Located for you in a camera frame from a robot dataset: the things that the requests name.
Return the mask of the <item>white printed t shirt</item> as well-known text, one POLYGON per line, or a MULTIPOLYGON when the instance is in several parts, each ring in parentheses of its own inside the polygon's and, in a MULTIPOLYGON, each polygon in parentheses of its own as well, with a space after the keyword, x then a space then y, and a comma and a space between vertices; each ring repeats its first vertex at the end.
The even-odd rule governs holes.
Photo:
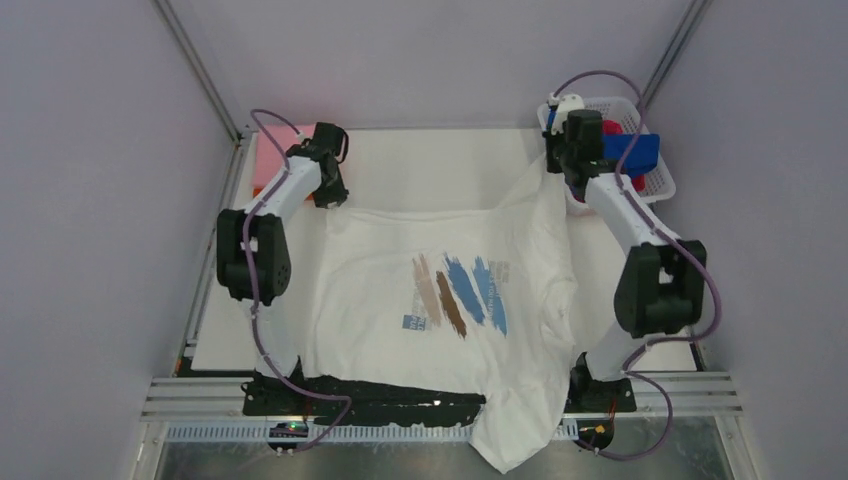
POLYGON ((506 473, 560 424, 577 290, 564 185, 537 159, 491 209, 329 213, 306 375, 485 399, 471 446, 506 473))

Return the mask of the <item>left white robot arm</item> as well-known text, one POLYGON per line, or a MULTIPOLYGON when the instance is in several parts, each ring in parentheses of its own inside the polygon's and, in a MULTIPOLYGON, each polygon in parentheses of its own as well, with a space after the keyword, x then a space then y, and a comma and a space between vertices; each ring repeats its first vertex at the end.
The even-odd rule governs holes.
POLYGON ((342 205, 349 191, 344 186, 340 164, 346 158, 349 135, 341 127, 326 122, 315 124, 313 134, 289 147, 270 137, 278 149, 282 165, 271 182, 242 209, 224 209, 216 220, 216 277, 230 297, 250 302, 248 318, 259 358, 276 380, 268 390, 268 400, 280 412, 293 414, 307 397, 343 404, 337 418, 352 406, 348 396, 308 391, 293 377, 285 376, 262 343, 259 310, 270 307, 290 283, 291 257, 285 224, 300 205, 311 198, 317 208, 342 205))

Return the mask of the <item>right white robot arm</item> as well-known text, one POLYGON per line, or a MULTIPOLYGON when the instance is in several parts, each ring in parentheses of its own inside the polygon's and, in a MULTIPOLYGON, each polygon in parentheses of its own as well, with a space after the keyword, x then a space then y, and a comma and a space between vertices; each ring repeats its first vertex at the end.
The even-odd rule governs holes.
POLYGON ((707 252, 683 241, 638 195, 624 156, 606 152, 603 115, 580 97, 551 97, 543 122, 547 169, 599 215, 625 255, 613 294, 614 324, 570 373, 567 407, 602 412, 631 407, 630 370, 655 344, 675 338, 701 317, 707 252))

